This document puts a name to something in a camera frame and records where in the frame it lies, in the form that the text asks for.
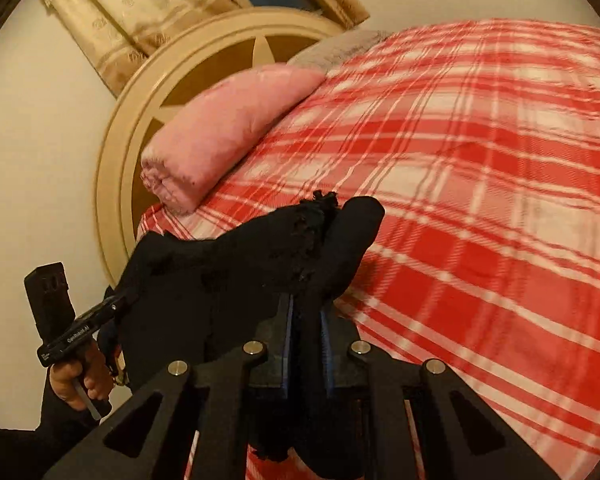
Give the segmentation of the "black-sleeved left forearm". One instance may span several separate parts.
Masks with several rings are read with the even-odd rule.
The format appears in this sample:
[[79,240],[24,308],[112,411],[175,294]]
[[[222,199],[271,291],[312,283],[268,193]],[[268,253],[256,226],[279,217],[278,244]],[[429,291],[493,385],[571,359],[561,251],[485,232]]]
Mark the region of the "black-sleeved left forearm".
[[48,372],[35,430],[0,428],[0,479],[42,479],[97,426],[87,408],[76,410],[67,398],[80,400],[73,373],[57,379]]

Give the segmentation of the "person's left hand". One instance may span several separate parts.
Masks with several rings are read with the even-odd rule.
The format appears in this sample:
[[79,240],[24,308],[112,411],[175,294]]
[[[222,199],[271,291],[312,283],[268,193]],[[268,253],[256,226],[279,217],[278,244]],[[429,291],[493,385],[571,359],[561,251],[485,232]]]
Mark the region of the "person's left hand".
[[54,364],[48,376],[56,396],[76,411],[87,409],[76,388],[78,382],[91,401],[108,401],[114,390],[114,378],[106,365],[105,356],[94,340],[83,348],[79,359]]

